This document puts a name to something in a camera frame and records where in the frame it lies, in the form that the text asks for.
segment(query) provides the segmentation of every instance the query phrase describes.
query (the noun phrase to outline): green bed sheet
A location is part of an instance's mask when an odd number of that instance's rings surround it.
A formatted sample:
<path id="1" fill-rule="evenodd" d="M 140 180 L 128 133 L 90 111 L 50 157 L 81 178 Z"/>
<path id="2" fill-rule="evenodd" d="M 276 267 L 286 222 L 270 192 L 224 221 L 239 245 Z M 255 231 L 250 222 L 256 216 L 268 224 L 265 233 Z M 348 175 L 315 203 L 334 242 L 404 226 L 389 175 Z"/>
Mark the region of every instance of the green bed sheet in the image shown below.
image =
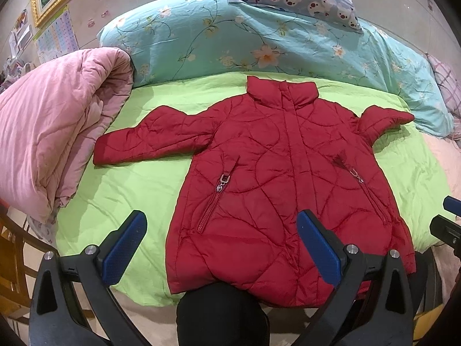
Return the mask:
<path id="1" fill-rule="evenodd" d="M 199 113 L 222 99 L 245 93 L 247 74 L 225 73 L 135 89 L 108 131 L 135 126 L 160 105 Z M 336 101 L 357 115 L 373 104 L 408 111 L 398 96 L 365 87 L 301 76 L 251 74 L 290 82 L 312 80 L 321 98 Z M 427 249 L 437 242 L 429 233 L 433 216 L 453 219 L 442 207 L 444 197 L 450 194 L 442 168 L 414 123 L 388 132 L 373 150 L 410 228 L 415 249 Z M 58 214 L 59 252 L 70 255 L 89 244 L 99 244 L 133 209 L 139 209 L 148 219 L 147 234 L 115 288 L 142 305 L 176 303 L 179 296 L 171 295 L 167 284 L 165 239 L 190 162 L 189 155 L 102 168 L 95 168 L 90 161 L 77 194 Z"/>

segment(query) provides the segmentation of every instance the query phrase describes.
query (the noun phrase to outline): metal screw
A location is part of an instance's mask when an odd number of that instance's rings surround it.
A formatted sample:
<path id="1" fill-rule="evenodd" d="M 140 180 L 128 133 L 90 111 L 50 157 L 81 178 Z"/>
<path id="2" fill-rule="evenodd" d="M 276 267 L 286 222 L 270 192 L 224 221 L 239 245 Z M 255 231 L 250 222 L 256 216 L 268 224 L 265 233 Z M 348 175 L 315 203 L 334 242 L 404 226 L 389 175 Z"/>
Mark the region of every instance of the metal screw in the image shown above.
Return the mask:
<path id="1" fill-rule="evenodd" d="M 45 260 L 51 260 L 53 258 L 53 256 L 54 256 L 54 252 L 53 251 L 48 251 L 48 252 L 45 253 L 45 256 L 43 256 L 43 257 L 44 257 Z"/>
<path id="2" fill-rule="evenodd" d="M 346 250 L 352 255 L 355 255 L 357 252 L 359 252 L 359 248 L 356 245 L 347 245 Z"/>
<path id="3" fill-rule="evenodd" d="M 394 259 L 400 258 L 400 253 L 396 249 L 392 249 L 389 251 L 389 255 Z"/>
<path id="4" fill-rule="evenodd" d="M 98 248 L 95 245 L 90 245 L 85 249 L 85 254 L 93 255 Z"/>

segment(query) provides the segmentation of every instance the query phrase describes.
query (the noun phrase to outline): pink comforter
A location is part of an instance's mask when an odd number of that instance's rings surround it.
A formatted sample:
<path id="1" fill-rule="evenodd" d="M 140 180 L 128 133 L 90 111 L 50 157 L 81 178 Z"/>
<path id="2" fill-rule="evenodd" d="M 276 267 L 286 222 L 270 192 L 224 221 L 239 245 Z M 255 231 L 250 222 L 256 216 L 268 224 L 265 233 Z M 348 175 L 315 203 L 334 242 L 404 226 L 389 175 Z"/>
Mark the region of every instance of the pink comforter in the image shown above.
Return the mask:
<path id="1" fill-rule="evenodd" d="M 424 140 L 432 151 L 445 174 L 448 186 L 456 199 L 461 199 L 461 149 L 455 141 L 423 134 Z M 456 223 L 461 225 L 461 218 L 456 217 Z M 455 278 L 460 268 L 460 260 L 453 254 L 453 249 L 447 245 L 432 246 L 434 258 L 442 279 L 443 302 L 447 303 L 451 290 L 455 286 Z"/>
<path id="2" fill-rule="evenodd" d="M 130 57 L 78 50 L 0 95 L 0 198 L 40 222 L 75 194 L 96 139 L 130 95 Z"/>

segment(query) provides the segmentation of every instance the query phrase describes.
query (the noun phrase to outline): zipper pull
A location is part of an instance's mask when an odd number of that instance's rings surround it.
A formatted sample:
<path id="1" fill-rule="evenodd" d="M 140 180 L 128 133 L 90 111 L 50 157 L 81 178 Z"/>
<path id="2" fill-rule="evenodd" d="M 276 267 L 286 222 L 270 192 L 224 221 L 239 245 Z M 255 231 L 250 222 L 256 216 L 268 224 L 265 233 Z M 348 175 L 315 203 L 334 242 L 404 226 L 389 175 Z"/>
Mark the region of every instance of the zipper pull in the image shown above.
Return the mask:
<path id="1" fill-rule="evenodd" d="M 224 186 L 226 185 L 226 183 L 229 182 L 229 179 L 231 178 L 231 176 L 226 176 L 226 175 L 222 175 L 221 176 L 221 179 L 220 179 L 220 184 L 216 187 L 216 192 L 221 192 L 224 188 Z"/>
<path id="2" fill-rule="evenodd" d="M 351 171 L 349 171 L 349 173 L 356 177 L 359 183 L 363 183 L 363 179 L 359 176 L 359 173 L 357 173 L 355 169 L 352 169 Z"/>

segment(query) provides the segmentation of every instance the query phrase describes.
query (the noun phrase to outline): jacket collar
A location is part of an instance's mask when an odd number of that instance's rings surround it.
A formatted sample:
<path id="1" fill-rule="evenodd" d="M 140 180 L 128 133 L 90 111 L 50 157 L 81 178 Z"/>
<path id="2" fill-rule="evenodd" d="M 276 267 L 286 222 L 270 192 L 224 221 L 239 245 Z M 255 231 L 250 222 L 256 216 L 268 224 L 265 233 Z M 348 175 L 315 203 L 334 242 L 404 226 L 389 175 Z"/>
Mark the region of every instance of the jacket collar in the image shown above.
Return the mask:
<path id="1" fill-rule="evenodd" d="M 276 109 L 286 109 L 289 104 L 300 109 L 319 96 L 314 82 L 289 83 L 287 81 L 247 77 L 247 93 L 259 104 Z"/>

